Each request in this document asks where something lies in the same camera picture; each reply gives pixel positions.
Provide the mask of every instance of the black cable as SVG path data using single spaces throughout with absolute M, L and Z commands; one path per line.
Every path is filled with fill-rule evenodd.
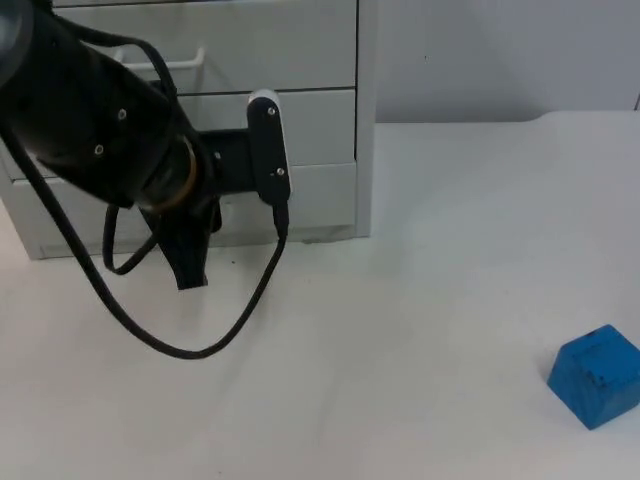
M 107 213 L 104 219 L 104 233 L 102 236 L 102 261 L 104 266 L 112 273 L 116 275 L 127 275 L 131 271 L 140 265 L 151 251 L 158 245 L 158 233 L 163 227 L 162 218 L 158 221 L 158 226 L 151 234 L 149 239 L 140 247 L 140 249 L 131 255 L 131 258 L 127 260 L 121 267 L 116 267 L 113 262 L 113 244 L 116 237 L 116 226 L 118 224 L 118 213 L 120 207 L 115 205 L 109 205 L 107 207 Z
M 36 194 L 42 201 L 42 204 L 47 209 L 54 223 L 60 230 L 60 233 L 66 240 L 71 252 L 76 257 L 76 260 L 80 264 L 80 267 L 84 271 L 85 275 L 89 279 L 89 282 L 93 286 L 95 292 L 97 293 L 102 303 L 107 307 L 107 309 L 111 312 L 111 314 L 116 318 L 116 320 L 122 325 L 129 333 L 135 336 L 138 340 L 149 346 L 150 348 L 160 352 L 169 357 L 181 359 L 181 360 L 202 360 L 216 353 L 220 352 L 224 348 L 226 348 L 240 333 L 242 328 L 249 320 L 249 317 L 255 310 L 260 298 L 264 294 L 264 291 L 267 288 L 269 280 L 273 276 L 273 272 L 282 257 L 284 252 L 287 235 L 288 235 L 288 226 L 289 226 L 289 212 L 287 205 L 282 205 L 279 207 L 274 207 L 273 209 L 273 217 L 274 222 L 276 224 L 276 229 L 278 231 L 278 245 L 276 250 L 267 265 L 262 278 L 260 279 L 260 283 L 253 293 L 247 307 L 240 315 L 238 321 L 233 325 L 231 330 L 222 337 L 220 341 L 216 344 L 205 348 L 199 351 L 190 351 L 183 350 L 180 348 L 176 348 L 172 345 L 164 343 L 158 338 L 151 335 L 149 332 L 144 330 L 140 325 L 138 325 L 122 308 L 122 306 L 118 303 L 118 301 L 113 297 L 113 294 L 109 290 L 109 287 L 105 283 L 104 279 L 98 272 L 93 260 L 91 259 L 89 252 L 85 248 L 84 244 L 78 237 L 77 232 L 71 225 L 69 218 L 65 214 L 64 210 L 60 206 L 57 198 L 49 188 L 49 185 L 44 180 L 36 166 L 33 164 L 29 155 L 24 150 L 18 138 L 15 136 L 13 131 L 6 125 L 0 123 L 0 137 L 4 140 L 4 143 L 7 147 L 9 153 L 13 156 L 16 164 L 24 173 L 26 179 L 32 185 Z

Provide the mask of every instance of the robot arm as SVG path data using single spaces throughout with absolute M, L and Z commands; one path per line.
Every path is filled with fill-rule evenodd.
M 150 58 L 159 82 L 147 83 L 88 45 L 133 44 Z M 152 348 L 184 359 L 224 348 L 257 305 L 282 255 L 291 194 L 277 96 L 258 92 L 248 128 L 197 132 L 177 100 L 171 75 L 148 43 L 82 27 L 57 17 L 48 0 L 0 2 L 0 134 L 107 308 Z M 220 197 L 257 192 L 273 207 L 278 248 L 247 309 L 221 342 L 201 352 L 166 345 L 142 330 L 108 288 L 26 150 L 61 178 L 109 204 L 103 257 L 118 274 L 156 245 L 179 289 L 206 285 L 210 235 L 222 226 Z M 120 208 L 137 206 L 149 241 L 120 269 L 113 238 Z

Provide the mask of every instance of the blue cube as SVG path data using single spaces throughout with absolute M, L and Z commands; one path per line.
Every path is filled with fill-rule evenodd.
M 606 325 L 560 349 L 548 385 L 593 430 L 640 403 L 640 350 Z

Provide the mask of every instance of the drawer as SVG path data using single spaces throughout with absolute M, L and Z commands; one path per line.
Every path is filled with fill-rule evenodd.
M 224 130 L 246 128 L 248 98 L 244 94 L 194 96 L 181 97 L 180 103 L 198 130 Z M 355 100 L 353 90 L 280 95 L 292 166 L 355 161 Z M 11 179 L 24 178 L 1 141 L 0 156 Z M 53 176 L 42 167 L 40 171 Z
M 355 163 L 294 167 L 292 180 L 292 231 L 355 223 Z M 89 246 L 100 244 L 106 206 L 62 180 L 50 179 L 48 182 L 83 242 Z M 66 245 L 31 185 L 21 180 L 10 188 L 11 204 L 24 213 L 21 215 L 20 212 L 12 211 L 19 231 L 29 231 L 30 237 L 37 240 L 41 249 L 55 249 Z M 273 230 L 271 209 L 256 194 L 224 197 L 222 214 L 224 227 L 220 233 L 224 235 L 251 235 Z M 140 242 L 148 236 L 149 230 L 139 212 L 122 212 L 117 241 Z
M 185 2 L 189 0 L 53 0 L 54 7 L 80 7 L 80 6 L 93 6 L 100 5 L 133 5 L 137 3 L 171 3 L 171 2 Z
M 76 23 L 142 38 L 169 63 L 179 93 L 356 84 L 357 0 L 219 0 L 62 8 Z M 117 49 L 108 50 L 111 55 Z M 146 79 L 136 47 L 121 61 Z

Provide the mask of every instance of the table surface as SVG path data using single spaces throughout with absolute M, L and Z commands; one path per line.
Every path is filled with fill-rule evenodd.
M 613 323 L 640 343 L 640 116 L 381 125 L 371 239 L 288 249 L 218 357 L 150 351 L 71 260 L 2 212 L 0 477 L 599 479 L 637 473 L 640 409 L 588 432 L 545 378 Z M 272 247 L 214 250 L 179 294 L 155 255 L 115 294 L 201 347 Z

